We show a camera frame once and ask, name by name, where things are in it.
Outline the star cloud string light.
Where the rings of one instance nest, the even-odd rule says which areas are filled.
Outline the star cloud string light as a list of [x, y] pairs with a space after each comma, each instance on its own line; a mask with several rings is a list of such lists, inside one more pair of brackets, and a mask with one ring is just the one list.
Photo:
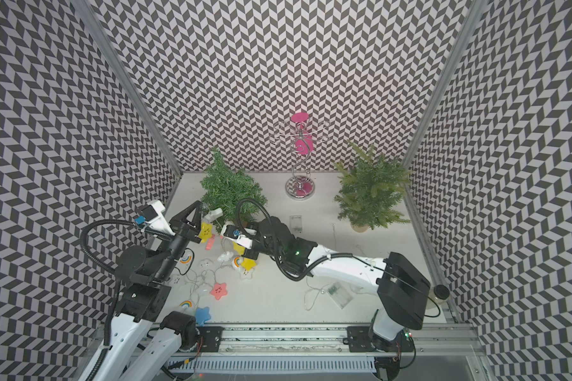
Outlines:
[[253, 277], [257, 261], [243, 256], [244, 247], [233, 243], [215, 229], [214, 224], [223, 216], [222, 209], [209, 211], [202, 217], [201, 243], [204, 252], [197, 256], [191, 249], [186, 249], [168, 283], [186, 286], [187, 291], [180, 298], [178, 309], [195, 317], [199, 326], [211, 320], [208, 306], [200, 306], [204, 298], [219, 301], [228, 294], [227, 282], [218, 278], [218, 271], [232, 270], [241, 280]]

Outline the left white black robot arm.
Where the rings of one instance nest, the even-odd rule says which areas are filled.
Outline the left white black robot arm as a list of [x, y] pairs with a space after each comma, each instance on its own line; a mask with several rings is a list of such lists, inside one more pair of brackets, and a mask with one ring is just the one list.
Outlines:
[[[114, 297], [103, 328], [103, 339], [79, 373], [80, 380], [151, 380], [178, 351], [195, 359], [203, 338], [195, 317], [178, 311], [169, 313], [136, 360], [131, 357], [152, 325], [157, 322], [171, 288], [168, 278], [190, 243], [199, 243], [203, 204], [195, 201], [171, 220], [165, 206], [152, 201], [140, 209], [133, 221], [104, 219], [84, 227], [79, 235], [83, 253], [115, 277]], [[92, 252], [87, 236], [100, 225], [131, 226], [160, 240], [158, 249], [133, 245], [111, 266]]]

